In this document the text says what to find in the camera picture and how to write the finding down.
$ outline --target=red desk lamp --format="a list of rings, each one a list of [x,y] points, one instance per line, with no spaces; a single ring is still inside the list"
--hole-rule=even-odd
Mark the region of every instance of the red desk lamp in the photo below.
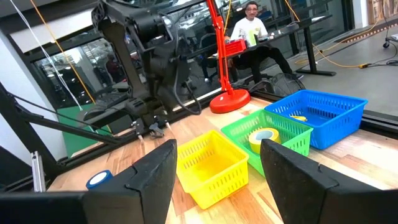
[[[216,30],[221,90],[224,91],[210,102],[210,110],[213,113],[227,113],[248,104],[250,94],[247,90],[234,90],[229,83],[223,18],[218,14],[214,0],[207,0],[206,2]]]

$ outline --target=plastic basket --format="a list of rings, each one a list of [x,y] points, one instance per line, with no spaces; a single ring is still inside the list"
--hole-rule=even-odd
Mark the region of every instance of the plastic basket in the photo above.
[[[178,147],[177,176],[206,209],[248,183],[249,156],[216,131]]]
[[[246,49],[246,43],[244,40],[232,40],[230,43],[225,45],[225,52],[227,56],[238,54]]]
[[[259,110],[223,127],[221,131],[249,154],[249,164],[261,175],[265,176],[261,166],[260,155],[251,150],[249,143],[249,135],[261,128],[274,128],[278,130],[283,146],[301,155],[308,156],[310,135],[313,128],[296,123],[281,115],[266,110]]]
[[[290,116],[304,116],[314,128],[311,146],[326,149],[359,129],[367,100],[312,90],[300,90],[266,107],[267,111]]]

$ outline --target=table leg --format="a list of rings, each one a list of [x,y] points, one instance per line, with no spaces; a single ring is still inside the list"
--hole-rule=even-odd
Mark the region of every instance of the table leg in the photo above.
[[[312,38],[311,38],[310,27],[304,28],[303,31],[304,31],[305,46],[307,48],[307,55],[308,55],[308,62],[309,62],[310,70],[298,69],[298,70],[296,70],[296,72],[304,73],[304,74],[312,74],[312,75],[326,75],[326,76],[336,75],[335,72],[326,72],[326,71],[318,71],[317,70],[317,64],[315,63],[315,56],[313,54],[313,49],[312,49]]]

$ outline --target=tape roll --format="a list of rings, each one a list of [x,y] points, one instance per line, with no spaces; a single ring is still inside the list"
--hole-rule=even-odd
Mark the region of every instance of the tape roll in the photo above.
[[[280,137],[278,130],[274,128],[262,128],[249,136],[250,148],[253,152],[260,154],[260,145],[262,139],[271,139],[280,144]]]
[[[112,179],[112,177],[113,177],[113,175],[112,175],[111,171],[109,171],[109,170],[101,171],[101,172],[95,174],[92,178],[90,178],[87,181],[86,188],[88,190],[93,189],[96,186],[98,186],[99,184],[102,184],[103,182],[106,182],[106,181]]]

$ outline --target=wooden tabletop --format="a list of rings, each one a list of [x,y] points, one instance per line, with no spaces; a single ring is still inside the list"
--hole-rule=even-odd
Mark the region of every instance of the wooden tabletop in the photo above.
[[[131,142],[106,155],[58,176],[49,190],[86,190],[96,173],[109,169],[123,171],[168,139],[178,145],[211,130],[220,130],[269,103],[253,98],[243,108],[227,114],[213,114],[209,108],[200,116],[189,116],[165,130],[163,139],[144,138],[144,144]],[[359,130],[324,151],[311,149],[309,158],[379,189],[398,188],[398,141]],[[202,210],[186,194],[176,178],[166,223],[282,223],[271,191],[263,176],[249,166],[249,183],[228,198]]]

